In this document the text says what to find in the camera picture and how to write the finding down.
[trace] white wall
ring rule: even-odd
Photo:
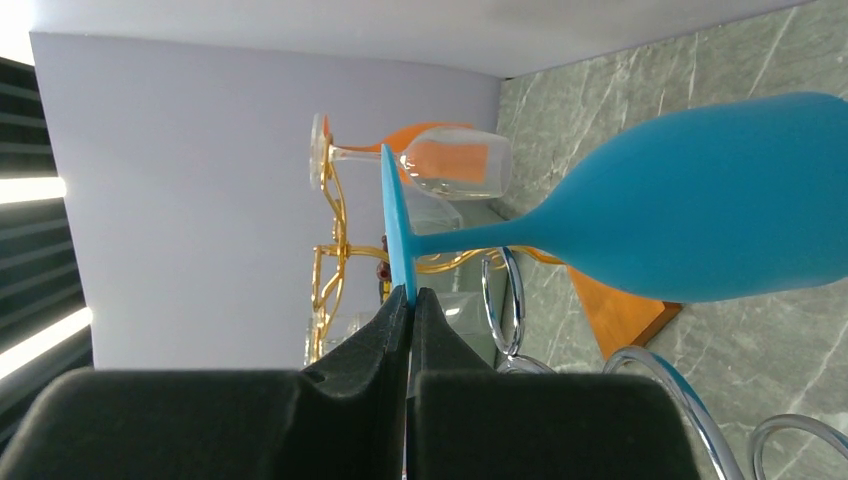
[[[101,368],[298,367],[311,248],[312,116],[340,144],[419,121],[493,130],[499,81],[441,67],[34,34],[47,123]],[[349,165],[353,241],[383,231],[376,166]],[[348,311],[376,309],[353,259]]]
[[[36,31],[445,65],[517,76],[805,0],[7,0]]]

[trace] marble countertop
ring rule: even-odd
[[[845,0],[506,81],[498,132],[512,140],[515,168],[495,208],[507,217],[527,212],[587,153],[663,113],[798,90],[848,99]],[[565,269],[520,264],[528,293],[522,353],[561,371],[599,371],[603,359]],[[768,416],[801,413],[848,432],[848,281],[689,305],[649,348],[703,397],[745,471],[747,435]],[[693,445],[703,478],[715,478]],[[764,458],[770,480],[848,471],[824,442],[795,432],[776,434]]]

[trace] wine glass stem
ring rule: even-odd
[[[420,235],[412,241],[415,243],[413,249],[416,256],[529,244],[525,217],[481,227]]]
[[[330,147],[330,158],[334,162],[339,160],[359,160],[360,162],[380,163],[380,154],[377,152],[362,152],[335,146]]]

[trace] wine glass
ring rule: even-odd
[[[315,335],[316,325],[322,319],[313,314],[306,327],[306,351],[303,365],[309,366],[324,355],[330,353],[339,344],[353,336],[363,325],[374,318],[376,312],[335,315],[324,338]]]
[[[446,200],[491,199],[506,192],[512,175],[512,147],[507,138],[460,125],[426,125],[434,126],[422,128],[398,157],[406,183]],[[320,181],[328,133],[326,115],[316,115],[310,156],[313,188]],[[330,145],[330,161],[378,164],[380,153],[368,150]]]
[[[678,303],[848,276],[848,103],[794,93],[643,123],[592,152],[541,205],[483,227],[414,235],[391,149],[382,188],[392,279],[413,259],[528,245],[613,288]]]

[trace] gold metal stand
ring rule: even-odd
[[[389,255],[380,248],[363,245],[351,245],[347,241],[347,208],[345,206],[344,192],[336,174],[335,166],[330,161],[330,148],[333,145],[333,134],[328,130],[327,123],[322,126],[323,149],[321,160],[320,188],[324,198],[333,210],[333,244],[317,245],[313,251],[315,260],[312,266],[312,320],[307,339],[307,361],[314,362],[324,355],[324,339],[329,332],[333,318],[339,309],[342,293],[344,291],[345,265],[348,258],[352,256],[364,256],[389,262]],[[557,258],[546,255],[539,250],[530,247],[509,247],[513,251],[525,253],[542,263],[563,265]],[[495,248],[468,250],[442,263],[430,263],[437,261],[441,256],[432,255],[424,258],[427,263],[416,265],[416,272],[422,274],[442,273],[456,268],[477,255],[486,255],[500,260],[498,250]],[[336,271],[327,283],[321,287],[321,266],[323,257],[336,257],[338,264]]]

